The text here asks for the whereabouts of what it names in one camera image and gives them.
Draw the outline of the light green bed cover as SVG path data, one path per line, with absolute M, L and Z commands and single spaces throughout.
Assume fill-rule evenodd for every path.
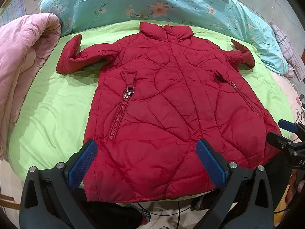
M 79 50 L 94 44 L 113 44 L 126 36 L 137 34 L 140 23 L 129 21 L 83 31 Z M 148 23 L 182 26 L 157 21 Z M 207 39 L 222 50 L 231 51 L 234 48 L 228 36 L 199 27 L 190 28 L 196 37 Z M 98 62 L 71 74 L 57 73 L 58 59 L 70 39 L 70 36 L 60 39 L 38 72 L 10 134 L 9 162 L 20 179 L 25 179 L 31 166 L 48 169 L 60 161 L 68 160 L 86 141 L 84 134 L 89 111 L 104 63 Z M 253 69 L 240 65 L 240 74 L 276 124 L 281 119 L 293 121 L 293 111 L 283 89 L 275 80 L 275 74 L 264 66 L 256 48 L 251 45 L 248 48 L 256 64 Z

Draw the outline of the plaid cloth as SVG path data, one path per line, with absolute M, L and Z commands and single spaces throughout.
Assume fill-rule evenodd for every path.
M 285 77 L 292 79 L 297 78 L 299 82 L 304 81 L 304 63 L 301 56 L 294 49 L 288 35 L 275 24 L 270 23 L 274 32 L 276 41 L 280 47 L 284 60 L 288 65 L 288 70 L 284 74 Z

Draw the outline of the pink folded quilt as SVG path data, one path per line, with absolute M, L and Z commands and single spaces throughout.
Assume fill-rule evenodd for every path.
M 60 39 L 61 23 L 52 14 L 19 17 L 1 27 L 1 158 L 8 134 L 41 67 Z

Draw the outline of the teal floral duvet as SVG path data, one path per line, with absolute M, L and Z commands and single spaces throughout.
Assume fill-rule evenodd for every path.
M 285 74 L 272 28 L 237 0 L 41 0 L 40 11 L 62 22 L 62 35 L 128 20 L 160 20 L 216 31 L 253 45 L 263 64 Z

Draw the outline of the red quilted puffer jacket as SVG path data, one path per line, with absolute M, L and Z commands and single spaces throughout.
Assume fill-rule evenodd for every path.
M 89 201 L 171 200 L 212 190 L 196 153 L 201 139 L 248 169 L 278 154 L 266 135 L 279 127 L 238 70 L 255 65 L 239 42 L 225 51 L 189 26 L 148 22 L 113 44 L 79 50 L 81 40 L 66 43 L 56 71 L 104 63 L 84 134 L 98 146 L 83 180 Z

